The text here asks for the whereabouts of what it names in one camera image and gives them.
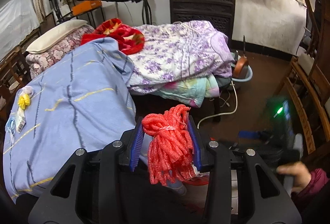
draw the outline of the blue sheet with yellow stripes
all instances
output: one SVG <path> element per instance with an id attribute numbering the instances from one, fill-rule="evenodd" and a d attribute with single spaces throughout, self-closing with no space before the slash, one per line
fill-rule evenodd
<path id="1" fill-rule="evenodd" d="M 102 38 L 71 51 L 28 84 L 34 95 L 26 124 L 14 142 L 5 136 L 3 171 L 13 200 L 23 193 L 40 196 L 77 148 L 102 149 L 135 127 L 127 89 L 133 67 L 114 39 Z"/>

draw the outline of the silver bolt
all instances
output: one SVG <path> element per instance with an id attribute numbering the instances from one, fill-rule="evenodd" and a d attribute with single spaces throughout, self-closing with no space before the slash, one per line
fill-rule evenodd
<path id="1" fill-rule="evenodd" d="M 210 141 L 209 145 L 210 145 L 211 148 L 216 148 L 217 146 L 219 146 L 219 143 L 216 142 L 216 141 Z"/>
<path id="2" fill-rule="evenodd" d="M 112 142 L 112 145 L 115 148 L 119 148 L 122 144 L 123 144 L 123 142 L 121 142 L 120 140 L 115 140 L 114 142 Z"/>
<path id="3" fill-rule="evenodd" d="M 77 156 L 82 156 L 84 153 L 85 153 L 85 150 L 84 150 L 84 149 L 77 149 L 77 150 L 75 151 L 75 154 L 76 154 Z"/>
<path id="4" fill-rule="evenodd" d="M 254 156 L 255 155 L 255 151 L 253 149 L 247 149 L 246 150 L 246 154 L 249 156 Z"/>

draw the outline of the green light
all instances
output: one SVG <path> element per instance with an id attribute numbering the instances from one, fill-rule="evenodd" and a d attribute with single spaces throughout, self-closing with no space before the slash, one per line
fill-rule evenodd
<path id="1" fill-rule="evenodd" d="M 280 114 L 282 112 L 282 110 L 283 110 L 283 107 L 280 107 L 277 111 L 277 114 Z"/>

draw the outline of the pink mesh bundle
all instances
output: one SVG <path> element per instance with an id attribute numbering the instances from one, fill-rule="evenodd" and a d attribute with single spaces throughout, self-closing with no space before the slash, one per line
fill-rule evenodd
<path id="1" fill-rule="evenodd" d="M 192 163 L 193 145 L 187 130 L 188 110 L 183 104 L 162 114 L 148 114 L 142 120 L 143 131 L 154 137 L 148 151 L 150 183 L 160 182 L 167 186 L 166 180 L 174 183 L 195 176 Z"/>

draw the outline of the human hand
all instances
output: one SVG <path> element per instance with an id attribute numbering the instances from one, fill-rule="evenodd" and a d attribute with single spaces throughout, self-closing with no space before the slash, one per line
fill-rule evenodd
<path id="1" fill-rule="evenodd" d="M 301 192 L 311 181 L 311 173 L 302 162 L 281 165 L 276 169 L 276 172 L 282 175 L 294 176 L 292 192 Z"/>

